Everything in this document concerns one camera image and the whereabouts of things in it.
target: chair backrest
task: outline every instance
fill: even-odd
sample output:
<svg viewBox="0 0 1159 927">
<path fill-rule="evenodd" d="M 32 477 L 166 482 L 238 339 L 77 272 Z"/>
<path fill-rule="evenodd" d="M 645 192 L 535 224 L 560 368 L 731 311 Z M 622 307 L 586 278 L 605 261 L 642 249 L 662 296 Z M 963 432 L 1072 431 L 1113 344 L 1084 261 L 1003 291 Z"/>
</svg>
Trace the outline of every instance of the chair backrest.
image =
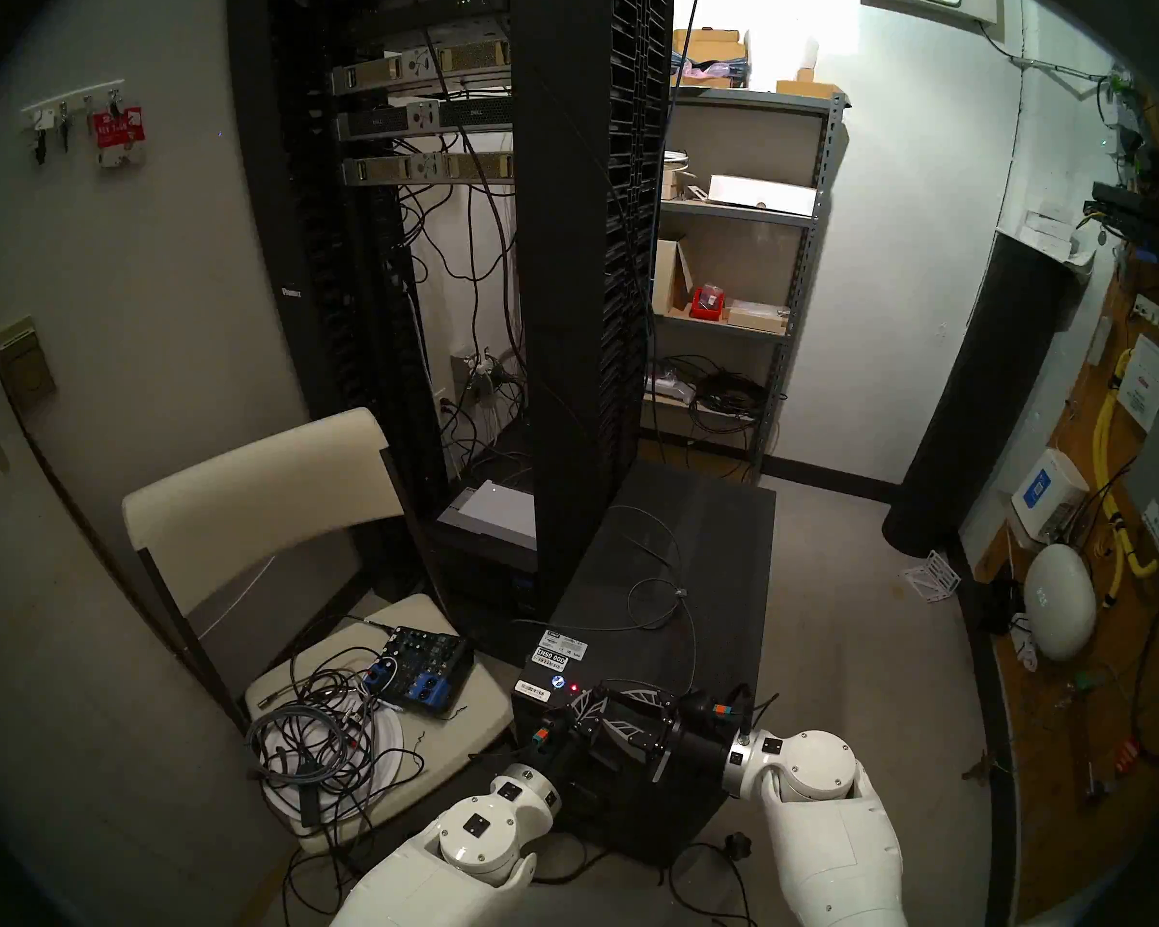
<svg viewBox="0 0 1159 927">
<path fill-rule="evenodd" d="M 369 409 L 331 415 L 136 490 L 124 498 L 124 526 L 189 614 L 264 557 L 402 514 L 385 447 Z"/>
</svg>

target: shelf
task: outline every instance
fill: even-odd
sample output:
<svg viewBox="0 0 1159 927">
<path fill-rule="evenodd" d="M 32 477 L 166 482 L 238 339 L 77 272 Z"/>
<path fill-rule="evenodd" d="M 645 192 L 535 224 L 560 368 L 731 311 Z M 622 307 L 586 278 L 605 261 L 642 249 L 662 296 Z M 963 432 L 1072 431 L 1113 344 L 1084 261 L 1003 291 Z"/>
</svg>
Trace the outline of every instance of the shelf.
<svg viewBox="0 0 1159 927">
<path fill-rule="evenodd" d="M 690 307 L 691 305 L 688 304 L 685 309 L 670 309 L 665 314 L 656 313 L 656 319 L 664 324 L 692 324 L 697 329 L 708 329 L 719 335 L 743 335 L 751 338 L 770 340 L 771 342 L 780 342 L 786 335 L 785 327 L 780 331 L 765 331 L 763 329 L 748 329 L 748 327 L 744 328 L 741 324 L 730 324 L 726 321 L 729 317 L 729 309 L 721 313 L 721 321 L 709 322 L 707 319 L 693 319 L 687 314 Z"/>
<path fill-rule="evenodd" d="M 843 108 L 848 103 L 840 93 Z M 781 93 L 753 93 L 750 89 L 706 89 L 704 86 L 678 88 L 679 105 L 724 105 L 738 109 L 767 109 L 772 111 L 799 112 L 802 115 L 829 115 L 833 100 L 828 96 L 783 95 Z"/>
<path fill-rule="evenodd" d="M 809 214 L 790 214 L 770 209 L 749 209 L 745 205 L 723 205 L 716 202 L 699 199 L 663 199 L 661 211 L 675 214 L 710 214 L 720 219 L 738 219 L 750 222 L 768 222 L 770 225 L 792 225 L 797 229 L 810 229 L 816 221 Z"/>
<path fill-rule="evenodd" d="M 650 392 L 646 392 L 643 394 L 643 400 L 648 404 L 651 406 L 653 404 L 653 394 Z M 670 397 L 670 395 L 666 395 L 666 394 L 659 394 L 659 395 L 657 395 L 656 403 L 657 403 L 658 408 L 659 407 L 681 408 L 684 410 L 687 410 L 687 409 L 691 408 L 691 406 L 688 406 L 686 402 L 681 402 L 677 397 Z M 728 414 L 726 411 L 714 411 L 712 408 L 706 408 L 705 406 L 701 406 L 701 404 L 697 404 L 695 406 L 695 410 L 700 415 L 715 415 L 716 417 L 728 417 L 728 419 L 730 419 L 731 422 L 753 422 L 755 421 L 755 418 L 750 417 L 750 415 L 731 415 L 731 414 Z M 734 432 L 730 432 L 730 435 L 737 435 L 737 432 L 734 431 Z"/>
</svg>

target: metal shelf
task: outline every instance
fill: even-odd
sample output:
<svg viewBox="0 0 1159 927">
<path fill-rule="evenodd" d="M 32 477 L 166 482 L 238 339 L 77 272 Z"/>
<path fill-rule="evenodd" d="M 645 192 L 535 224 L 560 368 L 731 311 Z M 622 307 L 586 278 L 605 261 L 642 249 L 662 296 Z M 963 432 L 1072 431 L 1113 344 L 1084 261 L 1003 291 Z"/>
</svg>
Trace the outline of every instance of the metal shelf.
<svg viewBox="0 0 1159 927">
<path fill-rule="evenodd" d="M 763 342 L 782 342 L 786 329 L 781 331 L 764 331 L 763 329 L 746 329 L 741 324 L 730 324 L 727 321 L 708 321 L 707 319 L 693 319 L 675 309 L 665 314 L 656 313 L 656 320 L 661 324 L 690 324 L 697 329 L 714 331 L 719 335 L 741 335 L 746 338 L 760 338 Z"/>
<path fill-rule="evenodd" d="M 653 393 L 646 392 L 643 394 L 643 400 L 648 404 L 653 404 Z M 683 402 L 681 400 L 678 400 L 677 397 L 670 397 L 670 395 L 666 395 L 666 394 L 659 394 L 659 395 L 657 395 L 656 403 L 657 403 L 658 408 L 661 408 L 661 407 L 663 407 L 663 408 L 681 408 L 681 409 L 685 409 L 685 410 L 690 410 L 691 409 L 691 406 L 687 404 L 686 402 Z M 730 419 L 730 422 L 751 422 L 751 421 L 753 421 L 752 417 L 750 417 L 750 415 L 731 415 L 729 411 L 716 411 L 716 410 L 714 410 L 712 408 L 706 408 L 705 406 L 701 406 L 700 403 L 695 404 L 695 410 L 700 415 L 715 415 L 716 417 L 728 417 L 728 419 Z M 730 435 L 737 435 L 737 432 L 734 431 L 734 432 L 730 432 Z"/>
<path fill-rule="evenodd" d="M 817 97 L 814 95 L 783 95 L 756 93 L 750 89 L 706 89 L 704 86 L 678 87 L 679 105 L 726 105 L 736 109 L 768 109 L 778 112 L 829 117 L 836 102 L 843 109 L 851 102 L 845 93 Z"/>
<path fill-rule="evenodd" d="M 810 229 L 816 224 L 816 220 L 809 214 L 792 214 L 788 211 L 773 212 L 768 209 L 750 209 L 744 205 L 724 205 L 697 199 L 663 199 L 661 211 L 677 212 L 678 214 L 713 214 L 713 217 L 721 219 L 768 222 L 770 225 L 792 225 L 797 229 Z"/>
<path fill-rule="evenodd" d="M 758 93 L 746 89 L 706 89 L 699 86 L 681 87 L 678 90 L 679 107 L 706 107 L 729 110 L 730 119 L 723 118 L 721 122 L 732 122 L 736 111 L 780 114 L 786 116 L 802 115 L 821 119 L 819 147 L 816 153 L 816 163 L 811 168 L 811 178 L 809 180 L 811 188 L 816 190 L 816 207 L 810 217 L 738 205 L 719 205 L 699 200 L 668 200 L 659 203 L 661 213 L 672 214 L 675 220 L 680 217 L 709 217 L 768 225 L 788 225 L 795 229 L 801 229 L 799 250 L 794 257 L 794 269 L 789 273 L 785 299 L 785 304 L 792 313 L 803 312 L 807 307 L 807 297 L 811 293 L 811 280 L 815 279 L 817 251 L 819 249 L 817 232 L 819 232 L 819 224 L 829 218 L 829 188 L 832 185 L 831 176 L 834 168 L 834 141 L 841 125 L 843 114 L 851 103 L 848 101 L 850 98 L 841 92 L 816 97 L 809 95 Z M 719 170 L 719 159 L 710 159 L 710 161 L 714 165 L 708 166 L 708 168 Z M 737 327 L 729 327 L 729 324 L 716 327 L 712 322 L 700 322 L 678 316 L 657 316 L 658 323 L 672 322 L 672 324 L 676 324 L 680 321 L 705 324 L 705 328 L 713 333 L 709 337 L 721 337 L 723 331 L 738 331 L 744 336 L 758 335 L 773 340 L 770 367 L 767 378 L 765 379 L 766 410 L 752 430 L 746 453 L 751 472 L 755 476 L 758 476 L 760 466 L 764 462 L 772 428 L 777 423 L 778 407 L 786 387 L 786 375 L 789 373 L 789 365 L 794 359 L 794 348 L 799 337 L 796 319 L 792 317 L 789 320 L 783 335 L 772 335 L 755 330 L 739 330 Z M 671 404 L 671 402 L 659 396 L 657 397 L 657 404 Z"/>
</svg>

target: shelving unit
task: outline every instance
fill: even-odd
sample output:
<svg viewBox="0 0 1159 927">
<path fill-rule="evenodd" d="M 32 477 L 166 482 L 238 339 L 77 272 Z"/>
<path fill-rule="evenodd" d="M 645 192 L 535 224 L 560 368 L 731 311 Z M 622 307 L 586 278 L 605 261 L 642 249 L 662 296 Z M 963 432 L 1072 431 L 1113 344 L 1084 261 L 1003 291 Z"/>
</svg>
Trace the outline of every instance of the shelving unit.
<svg viewBox="0 0 1159 927">
<path fill-rule="evenodd" d="M 663 199 L 661 202 L 662 212 L 681 212 L 683 214 L 713 214 L 722 219 L 741 219 L 752 222 L 768 222 L 770 225 L 797 225 L 801 229 L 808 229 L 814 222 L 809 214 L 792 214 L 788 211 L 772 211 L 771 209 L 749 209 L 743 205 L 726 205 L 719 202 L 700 202 L 699 199 Z"/>
<path fill-rule="evenodd" d="M 673 333 L 686 333 L 686 350 L 704 351 L 702 346 L 710 344 L 719 353 L 712 356 L 714 362 L 724 364 L 723 358 L 743 356 L 758 365 L 758 379 L 764 371 L 765 410 L 749 432 L 745 451 L 752 477 L 759 476 L 764 464 L 811 293 L 819 232 L 829 218 L 829 188 L 836 169 L 833 143 L 848 101 L 841 92 L 824 97 L 702 87 L 683 87 L 678 92 L 666 146 L 688 153 L 695 185 L 707 190 L 715 173 L 816 190 L 816 207 L 810 217 L 694 199 L 659 203 L 661 238 L 684 239 L 695 284 L 710 282 L 724 287 L 731 298 L 789 307 L 781 334 L 724 321 L 704 322 L 679 309 L 656 315 L 658 356 L 671 353 Z M 780 275 L 786 272 L 788 278 Z M 656 403 L 686 408 L 661 395 Z M 651 432 L 651 426 L 648 417 L 643 428 Z M 661 430 L 670 431 L 665 422 Z M 675 430 L 671 435 L 687 432 Z"/>
</svg>

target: red tag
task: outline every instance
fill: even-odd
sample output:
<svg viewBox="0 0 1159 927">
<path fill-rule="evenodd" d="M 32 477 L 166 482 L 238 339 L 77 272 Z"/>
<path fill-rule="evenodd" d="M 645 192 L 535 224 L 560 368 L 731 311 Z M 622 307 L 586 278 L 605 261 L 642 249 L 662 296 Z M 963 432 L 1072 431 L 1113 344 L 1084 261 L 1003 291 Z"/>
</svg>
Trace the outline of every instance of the red tag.
<svg viewBox="0 0 1159 927">
<path fill-rule="evenodd" d="M 95 112 L 92 117 L 95 126 L 95 137 L 99 138 L 100 148 L 111 148 L 112 146 L 126 146 L 132 143 L 145 141 L 145 130 L 143 130 L 143 108 L 133 105 L 125 109 L 118 118 L 114 118 L 111 112 Z"/>
</svg>

